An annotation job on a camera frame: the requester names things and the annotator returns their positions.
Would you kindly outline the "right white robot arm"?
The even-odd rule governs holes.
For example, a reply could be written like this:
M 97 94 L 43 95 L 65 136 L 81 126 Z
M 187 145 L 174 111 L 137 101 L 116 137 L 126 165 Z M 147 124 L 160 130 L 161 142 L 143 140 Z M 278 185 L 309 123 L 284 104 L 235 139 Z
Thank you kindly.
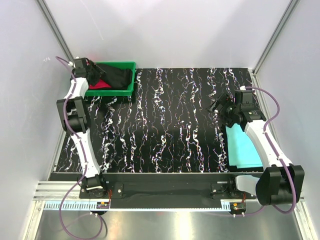
M 256 87 L 242 86 L 234 97 L 222 93 L 207 111 L 218 114 L 226 127 L 239 125 L 253 143 L 261 160 L 263 173 L 260 177 L 249 174 L 237 175 L 227 185 L 228 195 L 239 198 L 245 193 L 255 196 L 262 206 L 291 204 L 299 202 L 305 171 L 301 165 L 294 165 L 283 153 L 269 129 L 274 117 L 267 119 L 254 103 Z

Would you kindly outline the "red t shirt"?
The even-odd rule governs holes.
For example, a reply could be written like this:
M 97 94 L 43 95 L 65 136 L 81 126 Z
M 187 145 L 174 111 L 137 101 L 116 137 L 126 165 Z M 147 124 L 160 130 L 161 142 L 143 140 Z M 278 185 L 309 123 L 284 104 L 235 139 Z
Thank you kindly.
M 91 84 L 89 85 L 89 90 L 105 90 L 105 89 L 108 90 L 111 88 L 112 87 L 102 79 L 100 79 L 96 85 L 91 85 Z

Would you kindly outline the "black t shirt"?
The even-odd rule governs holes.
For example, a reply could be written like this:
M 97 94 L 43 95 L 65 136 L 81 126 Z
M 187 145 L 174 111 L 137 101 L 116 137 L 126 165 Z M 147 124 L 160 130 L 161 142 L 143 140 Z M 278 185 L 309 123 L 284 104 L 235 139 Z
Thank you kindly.
M 101 80 L 108 83 L 112 88 L 94 90 L 126 90 L 131 84 L 133 74 L 131 69 L 120 69 L 105 63 L 97 63 L 97 65 L 105 71 Z

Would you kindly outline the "aluminium frame post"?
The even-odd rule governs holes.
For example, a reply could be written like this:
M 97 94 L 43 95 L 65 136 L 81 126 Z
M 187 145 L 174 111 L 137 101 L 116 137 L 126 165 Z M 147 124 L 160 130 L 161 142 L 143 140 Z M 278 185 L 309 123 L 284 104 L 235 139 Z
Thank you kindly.
M 279 38 L 280 34 L 282 33 L 283 29 L 285 28 L 287 22 L 289 21 L 291 15 L 295 11 L 296 7 L 299 4 L 299 0 L 290 0 L 284 13 L 282 14 L 276 28 L 274 29 L 267 45 L 265 46 L 261 56 L 259 57 L 256 65 L 252 69 L 252 73 L 256 75 L 259 70 L 261 69 L 263 63 L 267 59 L 270 51 L 272 50 L 273 46 L 275 45 L 277 39 Z
M 66 40 L 64 39 L 64 37 L 59 29 L 59 26 L 56 23 L 56 20 L 55 20 L 53 14 L 51 13 L 46 1 L 45 0 L 35 0 L 35 2 L 37 3 L 42 15 L 44 16 L 47 24 L 49 25 L 49 28 L 51 29 L 54 37 L 56 38 L 64 55 L 66 56 L 66 58 L 69 61 L 73 60 L 74 56 L 73 56 Z

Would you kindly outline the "folded teal t shirt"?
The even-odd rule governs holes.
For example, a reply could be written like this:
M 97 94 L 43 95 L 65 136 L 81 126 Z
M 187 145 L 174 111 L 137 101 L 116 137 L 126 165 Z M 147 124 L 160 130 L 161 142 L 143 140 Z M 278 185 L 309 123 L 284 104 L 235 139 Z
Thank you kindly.
M 237 169 L 260 168 L 262 162 L 250 138 L 238 124 L 225 127 L 228 162 Z

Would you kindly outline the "green plastic bin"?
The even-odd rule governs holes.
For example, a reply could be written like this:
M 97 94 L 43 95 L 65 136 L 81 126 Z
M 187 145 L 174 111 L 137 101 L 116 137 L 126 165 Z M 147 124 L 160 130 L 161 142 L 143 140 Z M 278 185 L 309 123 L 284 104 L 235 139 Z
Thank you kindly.
M 104 74 L 96 85 L 89 85 L 86 97 L 128 97 L 134 91 L 134 61 L 96 62 Z

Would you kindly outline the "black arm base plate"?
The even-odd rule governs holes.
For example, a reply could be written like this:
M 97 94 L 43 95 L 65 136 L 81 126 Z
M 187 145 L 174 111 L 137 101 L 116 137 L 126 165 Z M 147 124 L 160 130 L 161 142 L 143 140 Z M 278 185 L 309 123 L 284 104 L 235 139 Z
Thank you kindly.
M 169 205 L 208 199 L 240 199 L 237 174 L 232 173 L 108 173 L 82 179 L 78 183 L 85 198 L 111 198 L 132 201 L 160 200 Z

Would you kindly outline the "left aluminium frame post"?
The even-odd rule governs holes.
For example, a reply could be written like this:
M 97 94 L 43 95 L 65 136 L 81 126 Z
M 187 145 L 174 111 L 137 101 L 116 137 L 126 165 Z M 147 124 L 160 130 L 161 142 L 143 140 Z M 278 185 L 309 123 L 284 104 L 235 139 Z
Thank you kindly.
M 51 29 L 54 37 L 56 38 L 64 55 L 66 56 L 66 58 L 69 61 L 73 60 L 74 56 L 73 56 L 66 40 L 64 39 L 64 37 L 59 29 L 59 26 L 56 23 L 56 20 L 55 20 L 53 14 L 51 13 L 46 1 L 45 0 L 35 0 L 35 2 L 37 3 L 42 15 L 44 16 L 47 24 L 49 25 L 49 28 Z

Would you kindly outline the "right aluminium frame post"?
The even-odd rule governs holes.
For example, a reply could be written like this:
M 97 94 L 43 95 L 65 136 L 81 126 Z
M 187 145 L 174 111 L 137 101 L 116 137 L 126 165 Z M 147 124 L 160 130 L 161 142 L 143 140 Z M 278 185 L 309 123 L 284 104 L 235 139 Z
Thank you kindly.
M 299 4 L 299 0 L 290 0 L 284 13 L 282 14 L 276 28 L 274 29 L 267 45 L 265 46 L 261 56 L 259 57 L 256 65 L 252 69 L 252 73 L 256 75 L 259 70 L 261 69 L 263 63 L 267 59 L 270 51 L 272 50 L 273 46 L 275 45 L 277 39 L 279 38 L 280 34 L 282 33 L 283 29 L 285 28 L 287 22 L 289 21 L 291 15 L 295 11 L 296 7 Z

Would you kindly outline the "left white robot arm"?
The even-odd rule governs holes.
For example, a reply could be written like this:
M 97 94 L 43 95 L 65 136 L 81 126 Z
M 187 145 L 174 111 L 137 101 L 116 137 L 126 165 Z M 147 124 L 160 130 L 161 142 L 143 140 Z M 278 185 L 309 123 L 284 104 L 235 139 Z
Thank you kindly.
M 56 101 L 56 106 L 62 128 L 73 140 L 82 167 L 82 176 L 77 180 L 79 197 L 103 198 L 108 193 L 108 186 L 93 150 L 90 133 L 92 123 L 84 96 L 90 85 L 99 82 L 104 71 L 86 57 L 73 61 L 59 56 L 55 58 L 70 71 L 70 88 L 64 98 Z

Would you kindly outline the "black marbled table mat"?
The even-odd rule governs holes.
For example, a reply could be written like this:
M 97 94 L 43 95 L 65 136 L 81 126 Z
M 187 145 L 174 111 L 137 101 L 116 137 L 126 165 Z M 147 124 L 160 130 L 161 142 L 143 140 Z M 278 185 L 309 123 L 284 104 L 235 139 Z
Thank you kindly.
M 84 99 L 103 173 L 261 172 L 229 165 L 226 129 L 206 108 L 252 86 L 247 68 L 139 68 L 131 96 Z

